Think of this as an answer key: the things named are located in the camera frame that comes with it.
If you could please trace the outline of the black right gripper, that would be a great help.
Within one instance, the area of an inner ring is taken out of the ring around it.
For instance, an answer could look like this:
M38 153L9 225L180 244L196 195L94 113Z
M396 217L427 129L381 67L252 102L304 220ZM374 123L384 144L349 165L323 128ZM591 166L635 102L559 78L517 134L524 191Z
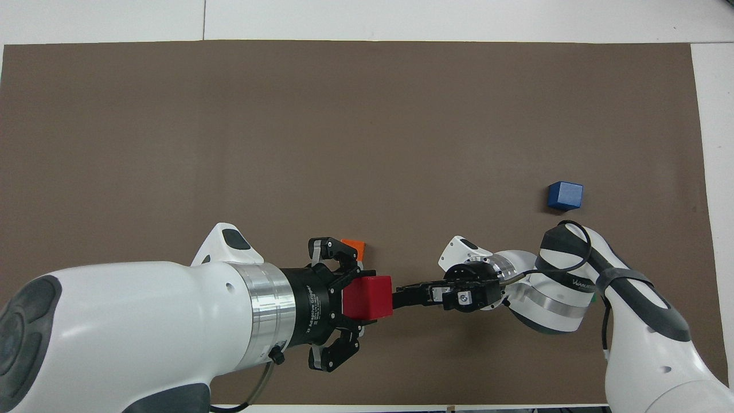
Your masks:
M443 280L425 280L425 282L398 286L395 293L392 294L393 309L442 305L444 310L469 313L493 306L502 299L498 279L449 280L449 291L436 300L432 289L445 286L446 283Z

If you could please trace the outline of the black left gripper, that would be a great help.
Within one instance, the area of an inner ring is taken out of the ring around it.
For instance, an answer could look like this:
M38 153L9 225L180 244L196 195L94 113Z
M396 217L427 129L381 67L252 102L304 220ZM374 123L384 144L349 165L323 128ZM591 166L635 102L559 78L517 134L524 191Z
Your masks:
M332 309L329 285L331 282L352 282L361 277L377 275L377 272L362 269L357 261L357 249L332 237L311 238L309 255L309 267L281 270L295 300L295 326L287 348L310 345L309 368L331 373L359 351L359 338L364 334L365 326L375 321L357 321L354 326L337 326L339 337L332 344L323 345L334 331L330 325ZM328 269L323 264L325 260L338 262L338 269Z

